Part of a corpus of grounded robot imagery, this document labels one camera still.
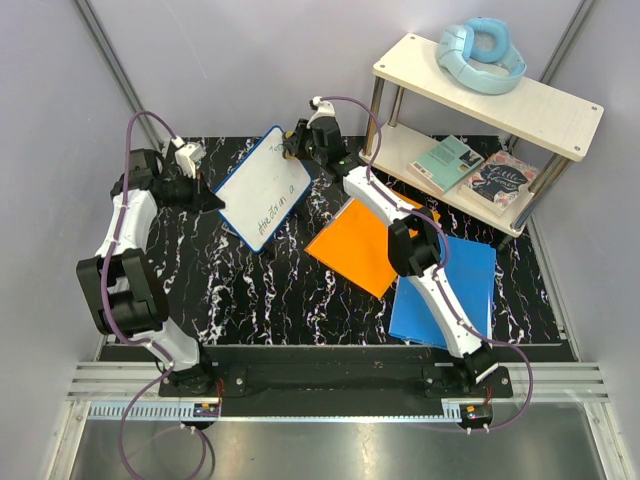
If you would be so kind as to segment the yellow wooden eraser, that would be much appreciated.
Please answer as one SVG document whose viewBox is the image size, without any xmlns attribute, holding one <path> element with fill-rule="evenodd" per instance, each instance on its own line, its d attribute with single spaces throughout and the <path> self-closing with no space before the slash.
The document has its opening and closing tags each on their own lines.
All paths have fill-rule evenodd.
<svg viewBox="0 0 640 480">
<path fill-rule="evenodd" d="M 293 131 L 286 131 L 282 135 L 282 156 L 285 159 L 295 159 L 296 154 L 296 135 Z"/>
</svg>

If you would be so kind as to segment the blue framed whiteboard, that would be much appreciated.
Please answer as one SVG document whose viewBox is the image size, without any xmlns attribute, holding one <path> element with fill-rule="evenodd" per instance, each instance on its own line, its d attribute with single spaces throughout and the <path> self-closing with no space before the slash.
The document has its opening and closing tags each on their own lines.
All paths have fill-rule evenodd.
<svg viewBox="0 0 640 480">
<path fill-rule="evenodd" d="M 284 131 L 272 127 L 215 191 L 225 203 L 220 215 L 258 253 L 273 237 L 312 179 L 297 159 L 284 157 Z"/>
</svg>

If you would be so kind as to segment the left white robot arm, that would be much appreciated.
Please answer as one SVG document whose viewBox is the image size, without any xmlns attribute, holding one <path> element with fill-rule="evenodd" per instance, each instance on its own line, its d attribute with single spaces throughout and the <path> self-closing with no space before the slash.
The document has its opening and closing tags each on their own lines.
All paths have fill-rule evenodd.
<svg viewBox="0 0 640 480">
<path fill-rule="evenodd" d="M 146 348 L 164 382 L 196 396 L 214 388 L 215 368 L 204 347 L 171 319 L 167 294 L 146 246 L 162 207 L 194 214 L 224 208 L 199 170 L 204 154 L 201 144 L 183 141 L 162 151 L 132 151 L 125 174 L 111 190 L 113 215 L 105 240 L 93 257 L 76 266 L 97 330 Z"/>
</svg>

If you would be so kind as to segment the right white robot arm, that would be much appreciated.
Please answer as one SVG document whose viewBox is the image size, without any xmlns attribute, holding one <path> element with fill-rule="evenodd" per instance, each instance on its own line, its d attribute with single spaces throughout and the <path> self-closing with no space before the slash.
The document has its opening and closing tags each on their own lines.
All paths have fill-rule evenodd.
<svg viewBox="0 0 640 480">
<path fill-rule="evenodd" d="M 369 165 L 350 154 L 333 117 L 300 119 L 282 141 L 284 157 L 319 165 L 385 225 L 391 267 L 417 290 L 452 357 L 453 366 L 444 374 L 441 388 L 455 388 L 470 397 L 480 394 L 498 363 L 490 341 L 474 328 L 453 292 L 444 270 L 448 243 L 429 209 L 409 205 L 379 181 Z"/>
</svg>

